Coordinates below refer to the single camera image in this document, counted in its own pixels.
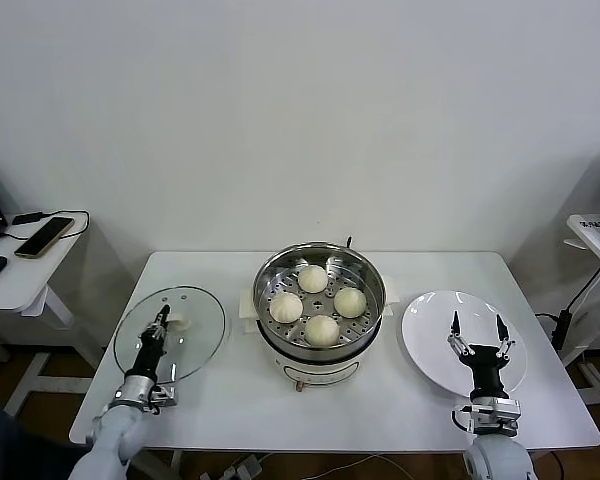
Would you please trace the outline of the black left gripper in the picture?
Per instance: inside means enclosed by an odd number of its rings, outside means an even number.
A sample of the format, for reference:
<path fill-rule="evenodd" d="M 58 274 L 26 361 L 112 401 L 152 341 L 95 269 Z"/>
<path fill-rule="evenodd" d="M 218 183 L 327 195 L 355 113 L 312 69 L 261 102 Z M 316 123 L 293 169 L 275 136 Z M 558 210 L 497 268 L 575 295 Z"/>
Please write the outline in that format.
<path fill-rule="evenodd" d="M 161 357 L 165 354 L 164 342 L 170 312 L 170 305 L 165 304 L 157 314 L 157 322 L 151 322 L 145 327 L 140 335 L 141 348 L 134 364 L 125 372 L 125 378 L 141 376 L 157 383 L 157 368 Z"/>

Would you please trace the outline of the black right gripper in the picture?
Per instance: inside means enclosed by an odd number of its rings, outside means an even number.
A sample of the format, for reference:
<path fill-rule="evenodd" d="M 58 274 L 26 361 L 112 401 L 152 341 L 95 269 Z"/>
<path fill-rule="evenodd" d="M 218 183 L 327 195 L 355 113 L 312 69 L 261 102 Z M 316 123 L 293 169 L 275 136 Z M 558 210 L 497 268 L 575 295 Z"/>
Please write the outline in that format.
<path fill-rule="evenodd" d="M 500 370 L 505 367 L 505 360 L 509 359 L 509 350 L 516 341 L 510 337 L 508 327 L 499 314 L 496 315 L 496 326 L 499 347 L 469 345 L 461 336 L 458 312 L 454 312 L 447 342 L 455 354 L 462 358 L 462 364 L 472 372 L 474 388 L 470 392 L 471 400 L 482 397 L 505 398 Z"/>

